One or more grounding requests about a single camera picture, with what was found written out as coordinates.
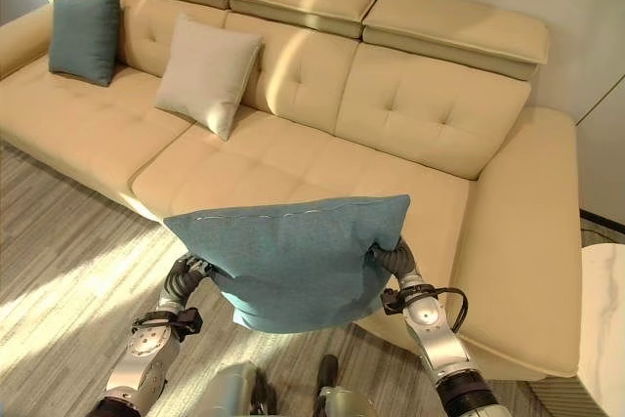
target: sofa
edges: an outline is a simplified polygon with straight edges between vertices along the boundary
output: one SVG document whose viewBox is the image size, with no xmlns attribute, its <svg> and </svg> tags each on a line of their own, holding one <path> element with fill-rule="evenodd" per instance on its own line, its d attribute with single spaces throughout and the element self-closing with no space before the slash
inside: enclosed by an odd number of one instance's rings
<svg viewBox="0 0 625 417">
<path fill-rule="evenodd" d="M 484 375 L 575 374 L 574 126 L 526 105 L 548 58 L 541 20 L 468 0 L 120 3 L 108 87 L 48 70 L 52 5 L 0 28 L 5 142 L 155 221 L 409 194 L 403 237 L 430 283 L 468 295 L 460 337 Z M 179 12 L 263 37 L 226 141 L 153 105 Z M 400 317 L 358 324 L 418 353 Z"/>
</svg>

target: seam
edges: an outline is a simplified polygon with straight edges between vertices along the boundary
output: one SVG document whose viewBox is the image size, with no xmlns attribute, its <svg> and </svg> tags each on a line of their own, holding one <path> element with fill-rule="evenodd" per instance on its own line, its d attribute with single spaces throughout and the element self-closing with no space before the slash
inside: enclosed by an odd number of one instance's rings
<svg viewBox="0 0 625 417">
<path fill-rule="evenodd" d="M 232 219 L 232 220 L 239 220 L 239 219 L 283 219 L 286 217 L 292 217 L 294 215 L 306 215 L 306 214 L 318 214 L 318 213 L 323 213 L 323 212 L 334 212 L 337 211 L 339 209 L 343 209 L 345 207 L 352 207 L 352 206 L 368 206 L 368 205 L 379 205 L 379 204 L 383 204 L 388 202 L 387 200 L 375 200 L 375 201 L 362 201 L 362 202 L 351 202 L 351 203 L 344 203 L 341 205 L 337 205 L 336 207 L 332 207 L 332 208 L 327 208 L 327 209 L 309 209 L 309 210 L 305 210 L 303 212 L 289 212 L 286 214 L 280 214 L 280 215 L 207 215 L 204 217 L 196 217 L 195 220 L 197 222 L 200 222 L 202 220 L 212 220 L 212 219 Z"/>
</svg>

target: sofa backrest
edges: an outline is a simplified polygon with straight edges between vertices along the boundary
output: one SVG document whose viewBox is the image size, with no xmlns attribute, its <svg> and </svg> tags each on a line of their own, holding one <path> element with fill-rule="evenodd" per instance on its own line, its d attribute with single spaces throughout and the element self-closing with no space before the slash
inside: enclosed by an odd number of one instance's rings
<svg viewBox="0 0 625 417">
<path fill-rule="evenodd" d="M 122 0 L 120 60 L 162 76 L 180 11 L 261 34 L 264 48 L 243 104 L 468 179 L 479 175 L 524 106 L 530 86 L 519 78 L 531 76 L 547 54 L 544 24 L 521 14 L 489 15 L 479 4 L 477 23 L 462 29 L 471 17 L 467 1 L 455 27 L 432 12 L 423 22 L 403 16 L 406 0 L 210 2 L 232 10 Z M 416 5 L 429 2 L 437 5 Z M 453 21 L 454 1 L 440 5 Z M 500 28 L 508 33 L 489 34 Z M 526 40 L 519 39 L 524 29 Z M 414 54 L 423 44 L 433 57 Z"/>
<path fill-rule="evenodd" d="M 237 13 L 226 29 L 264 40 L 243 104 L 334 133 L 357 41 Z"/>
</svg>

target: sofa seat cushion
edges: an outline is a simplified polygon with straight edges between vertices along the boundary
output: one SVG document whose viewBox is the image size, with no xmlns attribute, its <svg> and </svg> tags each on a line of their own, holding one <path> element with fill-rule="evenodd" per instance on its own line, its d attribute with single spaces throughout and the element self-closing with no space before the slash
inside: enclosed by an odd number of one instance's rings
<svg viewBox="0 0 625 417">
<path fill-rule="evenodd" d="M 0 82 L 3 139 L 151 217 L 130 184 L 190 126 L 153 108 L 159 79 L 119 66 L 108 88 L 52 74 L 45 56 Z"/>
<path fill-rule="evenodd" d="M 159 218 L 201 209 L 405 193 L 412 202 L 403 235 L 424 276 L 445 284 L 472 184 L 241 106 L 227 142 L 193 125 L 142 171 L 132 188 Z"/>
</svg>

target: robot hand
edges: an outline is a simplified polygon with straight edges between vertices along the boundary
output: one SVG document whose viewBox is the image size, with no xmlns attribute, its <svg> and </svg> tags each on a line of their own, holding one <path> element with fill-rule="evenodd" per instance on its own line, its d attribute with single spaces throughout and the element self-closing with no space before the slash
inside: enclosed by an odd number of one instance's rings
<svg viewBox="0 0 625 417">
<path fill-rule="evenodd" d="M 178 355 L 180 343 L 197 334 L 202 318 L 185 310 L 190 294 L 214 268 L 185 254 L 176 260 L 155 311 L 135 320 L 126 353 L 115 365 L 99 403 L 87 417 L 144 417 L 165 388 L 165 374 Z"/>
<path fill-rule="evenodd" d="M 419 273 L 408 245 L 401 239 L 394 251 L 372 248 L 375 259 L 399 282 L 400 290 L 385 290 L 386 314 L 403 314 L 408 332 L 421 349 L 421 360 L 449 417 L 510 417 L 481 377 L 456 332 L 469 303 L 456 288 L 435 288 Z M 463 304 L 453 327 L 449 327 L 438 294 L 456 293 Z"/>
</svg>

